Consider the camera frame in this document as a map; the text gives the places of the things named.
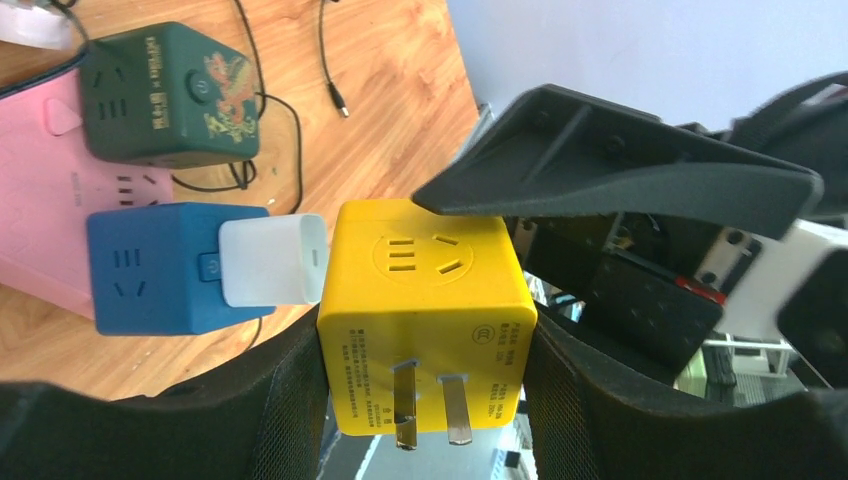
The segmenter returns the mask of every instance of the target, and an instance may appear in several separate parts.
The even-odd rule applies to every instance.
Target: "plug prong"
[[[448,420],[448,442],[451,445],[471,443],[471,420],[468,418],[468,401],[465,398],[465,379],[459,375],[443,377],[445,415]]]
[[[415,362],[395,368],[395,442],[401,450],[418,447],[418,428],[415,420]]]

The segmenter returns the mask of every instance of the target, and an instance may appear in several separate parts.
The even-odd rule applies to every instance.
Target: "green power strip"
[[[102,160],[179,169],[259,151],[253,67],[183,24],[94,41],[80,88],[86,141]]]

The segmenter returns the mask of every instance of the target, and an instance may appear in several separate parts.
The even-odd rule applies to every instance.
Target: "blue power cube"
[[[218,230],[261,207],[172,203],[88,218],[91,290],[103,335],[196,335],[269,315],[224,301]]]

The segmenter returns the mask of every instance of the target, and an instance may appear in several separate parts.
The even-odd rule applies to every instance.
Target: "blue button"
[[[200,257],[200,281],[214,282],[221,279],[221,255],[204,253]]]

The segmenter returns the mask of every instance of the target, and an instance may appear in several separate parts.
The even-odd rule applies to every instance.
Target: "screw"
[[[742,232],[739,230],[733,230],[727,234],[727,243],[736,245],[741,242],[743,238],[745,238],[745,235],[743,235]]]

